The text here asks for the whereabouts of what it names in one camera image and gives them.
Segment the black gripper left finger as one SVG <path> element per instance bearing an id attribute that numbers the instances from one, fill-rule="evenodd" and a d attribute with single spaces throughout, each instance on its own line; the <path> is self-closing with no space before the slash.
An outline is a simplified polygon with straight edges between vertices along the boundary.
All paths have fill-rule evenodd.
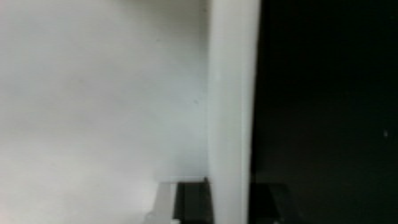
<path id="1" fill-rule="evenodd" d="M 207 179 L 161 183 L 150 224 L 213 224 L 213 202 Z"/>

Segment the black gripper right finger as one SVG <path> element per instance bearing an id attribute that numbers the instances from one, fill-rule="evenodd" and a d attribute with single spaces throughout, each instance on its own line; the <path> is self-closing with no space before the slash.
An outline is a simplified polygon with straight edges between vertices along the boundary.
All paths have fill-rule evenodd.
<path id="1" fill-rule="evenodd" d="M 250 185 L 250 224 L 307 224 L 284 184 Z"/>

